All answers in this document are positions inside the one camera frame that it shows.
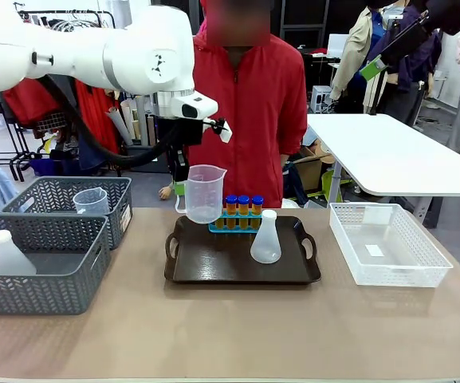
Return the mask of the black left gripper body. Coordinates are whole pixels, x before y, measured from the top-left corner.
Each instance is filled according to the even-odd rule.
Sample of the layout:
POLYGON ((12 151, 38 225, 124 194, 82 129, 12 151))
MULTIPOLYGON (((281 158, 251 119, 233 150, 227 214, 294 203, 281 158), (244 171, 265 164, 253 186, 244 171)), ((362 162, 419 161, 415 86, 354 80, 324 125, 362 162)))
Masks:
POLYGON ((171 129, 174 133, 174 138, 168 145, 170 151, 183 150, 185 147, 199 145, 202 142, 201 120, 171 120, 171 129))

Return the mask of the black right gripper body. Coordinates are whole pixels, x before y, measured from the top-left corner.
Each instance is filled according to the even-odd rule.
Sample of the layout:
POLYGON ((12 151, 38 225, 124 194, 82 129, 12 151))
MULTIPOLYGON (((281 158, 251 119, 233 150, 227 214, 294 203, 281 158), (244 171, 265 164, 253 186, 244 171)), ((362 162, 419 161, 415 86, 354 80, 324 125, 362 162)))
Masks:
POLYGON ((381 52, 380 61, 385 66, 395 65, 400 59, 417 50, 427 41, 433 29, 429 14, 421 14, 407 28, 402 30, 381 52))

